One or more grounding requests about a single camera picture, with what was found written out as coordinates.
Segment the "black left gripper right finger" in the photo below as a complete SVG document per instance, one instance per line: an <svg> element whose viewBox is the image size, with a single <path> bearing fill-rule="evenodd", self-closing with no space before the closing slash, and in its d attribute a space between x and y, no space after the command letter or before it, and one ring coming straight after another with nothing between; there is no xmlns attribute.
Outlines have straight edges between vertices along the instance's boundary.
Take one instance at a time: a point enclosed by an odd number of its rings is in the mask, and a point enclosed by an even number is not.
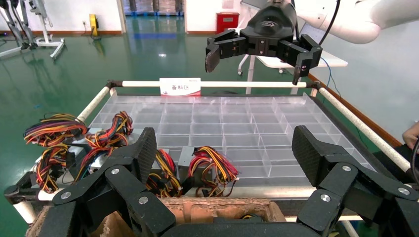
<svg viewBox="0 0 419 237"><path fill-rule="evenodd" d="M419 234L419 195L412 188L361 165L342 146L325 143L304 125L295 127L292 151L315 191L297 222L325 237L344 209L375 223L382 237Z"/></svg>

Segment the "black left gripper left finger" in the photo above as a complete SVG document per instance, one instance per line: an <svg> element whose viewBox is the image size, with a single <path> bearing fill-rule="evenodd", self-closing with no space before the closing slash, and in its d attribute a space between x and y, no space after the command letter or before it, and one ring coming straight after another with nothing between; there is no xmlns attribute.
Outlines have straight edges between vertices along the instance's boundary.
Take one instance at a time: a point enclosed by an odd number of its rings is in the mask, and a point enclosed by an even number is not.
<svg viewBox="0 0 419 237"><path fill-rule="evenodd" d="M87 237L117 211L137 237L160 237L175 225L175 216L145 186L157 142L151 127L134 144L114 150L91 175L53 198L51 235Z"/></svg>

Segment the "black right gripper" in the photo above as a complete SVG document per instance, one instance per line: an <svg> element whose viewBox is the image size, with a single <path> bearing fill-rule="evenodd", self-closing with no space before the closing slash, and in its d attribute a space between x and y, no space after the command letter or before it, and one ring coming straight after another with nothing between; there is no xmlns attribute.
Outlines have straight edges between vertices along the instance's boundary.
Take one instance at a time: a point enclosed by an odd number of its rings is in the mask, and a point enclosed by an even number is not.
<svg viewBox="0 0 419 237"><path fill-rule="evenodd" d="M319 65L323 49L307 34L293 40L297 15L290 2L268 2L240 30L226 30L207 38L205 71L211 73L221 59L243 54L277 57L294 67L292 84Z"/></svg>

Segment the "bystander hand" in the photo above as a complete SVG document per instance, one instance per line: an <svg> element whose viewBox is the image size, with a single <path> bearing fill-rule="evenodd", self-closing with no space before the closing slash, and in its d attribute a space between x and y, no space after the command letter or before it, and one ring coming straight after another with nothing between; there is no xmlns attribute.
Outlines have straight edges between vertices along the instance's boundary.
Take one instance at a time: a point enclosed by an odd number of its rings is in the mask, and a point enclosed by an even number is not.
<svg viewBox="0 0 419 237"><path fill-rule="evenodd" d="M407 129L403 134L402 138L405 144L412 150L415 146L416 141L419 137L419 122L416 122L412 127Z"/></svg>

